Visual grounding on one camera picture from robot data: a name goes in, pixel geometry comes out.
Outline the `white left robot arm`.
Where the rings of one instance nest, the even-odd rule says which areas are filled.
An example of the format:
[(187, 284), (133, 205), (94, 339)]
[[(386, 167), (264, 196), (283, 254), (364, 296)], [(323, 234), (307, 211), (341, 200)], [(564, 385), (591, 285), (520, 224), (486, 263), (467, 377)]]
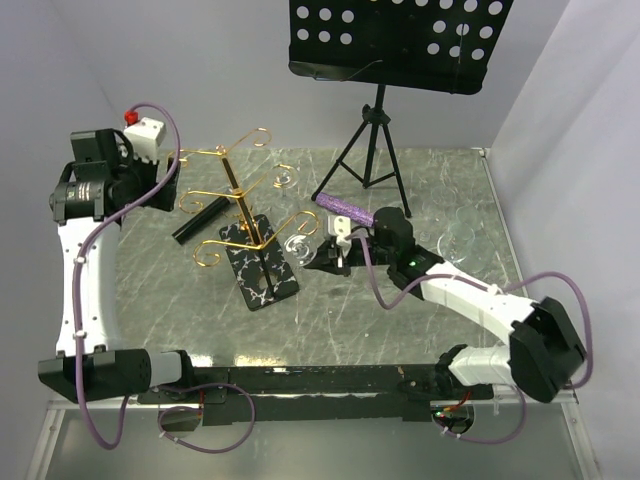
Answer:
[(38, 364), (39, 380), (67, 400), (98, 401), (161, 386), (176, 402), (197, 390), (183, 350), (126, 349), (116, 321), (116, 253), (122, 222), (111, 215), (144, 197), (170, 212), (177, 180), (157, 181), (163, 122), (145, 117), (122, 131), (70, 136), (73, 161), (63, 169), (49, 205), (63, 253), (63, 314), (55, 356)]

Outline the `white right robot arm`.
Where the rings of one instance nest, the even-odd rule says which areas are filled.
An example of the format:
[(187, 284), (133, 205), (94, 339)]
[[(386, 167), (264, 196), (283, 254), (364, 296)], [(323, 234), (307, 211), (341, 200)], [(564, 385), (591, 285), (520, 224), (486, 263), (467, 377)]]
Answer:
[(477, 385), (505, 385), (549, 403), (565, 389), (586, 384), (593, 372), (591, 319), (586, 299), (567, 275), (551, 272), (573, 291), (584, 322), (577, 332), (565, 307), (546, 297), (535, 301), (475, 279), (422, 247), (401, 209), (377, 210), (369, 225), (353, 226), (345, 215), (328, 218), (323, 243), (304, 268), (350, 275), (364, 267), (378, 304), (396, 308), (408, 295), (445, 307), (499, 340), (494, 347), (452, 347), (437, 364), (436, 385), (458, 398)]

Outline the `gold wine glass rack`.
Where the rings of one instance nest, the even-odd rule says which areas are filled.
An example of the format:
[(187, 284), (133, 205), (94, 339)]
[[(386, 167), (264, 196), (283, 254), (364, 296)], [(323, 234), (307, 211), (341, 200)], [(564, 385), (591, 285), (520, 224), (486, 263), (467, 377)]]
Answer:
[(242, 187), (240, 181), (238, 180), (234, 172), (233, 166), (231, 164), (230, 154), (236, 147), (243, 144), (246, 140), (250, 138), (252, 138), (251, 143), (254, 147), (262, 148), (262, 147), (266, 147), (271, 143), (272, 134), (267, 128), (257, 127), (257, 128), (251, 129), (248, 133), (242, 136), (239, 140), (237, 140), (231, 146), (224, 146), (222, 144), (219, 144), (215, 147), (214, 150), (179, 148), (177, 150), (169, 151), (169, 153), (167, 154), (167, 159), (170, 159), (170, 158), (176, 159), (184, 167), (188, 166), (189, 158), (183, 157), (182, 156), (183, 153), (186, 153), (187, 155), (197, 154), (197, 155), (218, 157), (223, 167), (223, 170), (225, 172), (225, 175), (227, 177), (230, 192), (224, 193), (224, 192), (213, 192), (213, 191), (204, 191), (204, 190), (188, 190), (179, 198), (179, 201), (178, 201), (179, 209), (182, 212), (188, 213), (190, 215), (200, 214), (204, 210), (205, 205), (199, 200), (192, 201), (192, 204), (196, 205), (197, 209), (189, 210), (187, 207), (184, 206), (186, 198), (188, 196), (193, 196), (193, 195), (199, 196), (199, 197), (206, 196), (206, 197), (226, 198), (228, 200), (233, 200), (240, 212), (240, 221), (239, 221), (240, 230), (246, 231), (249, 234), (248, 242), (244, 242), (244, 243), (224, 241), (224, 240), (214, 240), (214, 239), (202, 241), (200, 244), (198, 244), (194, 248), (192, 253), (192, 258), (195, 264), (198, 265), (199, 267), (212, 268), (221, 261), (221, 255), (218, 253), (212, 253), (212, 256), (215, 258), (213, 262), (208, 262), (208, 261), (205, 261), (204, 259), (200, 259), (199, 258), (200, 251), (205, 246), (221, 245), (224, 247), (230, 247), (232, 249), (243, 249), (243, 250), (248, 250), (252, 252), (262, 252), (268, 246), (270, 246), (272, 243), (275, 242), (275, 240), (277, 239), (277, 236), (283, 230), (285, 230), (290, 224), (295, 222), (301, 216), (309, 217), (309, 220), (304, 220), (301, 223), (301, 225), (297, 228), (297, 233), (302, 235), (303, 237), (310, 237), (314, 235), (319, 230), (319, 227), (321, 226), (321, 220), (316, 213), (310, 210), (299, 210), (294, 214), (292, 214), (287, 220), (284, 220), (280, 224), (280, 226), (276, 228), (273, 235), (269, 239), (266, 239), (258, 231), (257, 219), (252, 212), (251, 206), (249, 205), (249, 200), (248, 200), (249, 194), (268, 177), (268, 174), (272, 170), (276, 169), (276, 170), (282, 170), (282, 171), (287, 171), (289, 173), (292, 173), (294, 168), (290, 165), (286, 165), (282, 163), (276, 164), (267, 173), (263, 174), (258, 180), (256, 180), (252, 185), (250, 185), (247, 188)]

